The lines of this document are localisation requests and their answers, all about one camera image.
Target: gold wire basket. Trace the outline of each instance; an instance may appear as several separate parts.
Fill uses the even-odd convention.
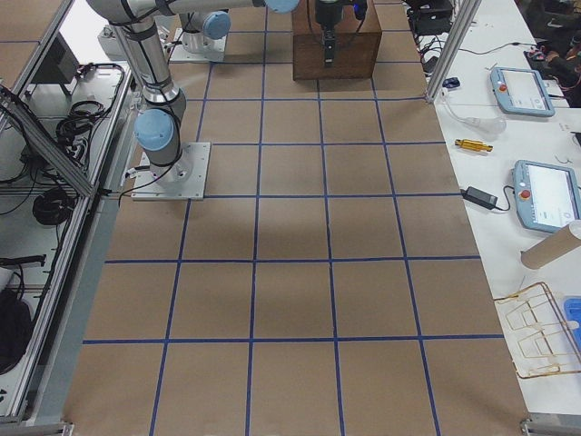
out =
[[[581,372],[581,351],[572,333],[579,326],[565,318],[545,282],[497,298],[495,303],[500,321],[511,332],[506,339],[519,378]]]

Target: brown wooden block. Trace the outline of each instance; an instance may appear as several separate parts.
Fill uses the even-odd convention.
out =
[[[367,79],[371,78],[381,42],[381,25],[373,2],[368,2],[365,23],[353,37],[360,21],[353,9],[345,6],[344,18],[336,26],[337,51],[333,66],[326,68],[321,45],[320,26],[315,21],[315,0],[310,0],[309,27],[307,0],[301,0],[292,13],[292,78],[310,79]]]

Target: metal base plate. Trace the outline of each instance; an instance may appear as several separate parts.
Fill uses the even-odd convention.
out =
[[[175,30],[175,38],[178,37],[182,33],[182,29],[178,27]],[[208,45],[207,49],[199,52],[199,53],[190,53],[187,52],[183,45],[176,45],[172,52],[172,57],[170,59],[170,63],[178,63],[178,62],[192,62],[192,63],[203,63],[203,62],[222,62],[224,60],[224,52],[226,50],[226,38],[228,36],[224,36],[222,39],[217,41],[212,41],[212,45]]]
[[[170,186],[161,186],[152,183],[143,188],[136,189],[131,196],[134,200],[202,200],[208,174],[210,161],[210,143],[185,143],[183,145],[183,158],[192,163],[192,173],[184,182],[177,182]],[[149,165],[149,159],[143,153],[139,165]],[[135,178],[135,186],[146,185],[153,181],[149,171],[138,173]]]

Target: tablet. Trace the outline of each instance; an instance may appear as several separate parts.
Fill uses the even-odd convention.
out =
[[[581,197],[571,168],[517,161],[513,181],[518,218],[527,229],[553,233],[581,216]]]
[[[553,116],[555,108],[536,70],[494,67],[492,90],[500,109],[507,114]]]

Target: black bag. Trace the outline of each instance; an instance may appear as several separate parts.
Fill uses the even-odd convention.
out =
[[[33,334],[30,310],[16,292],[0,292],[0,375],[20,362]]]

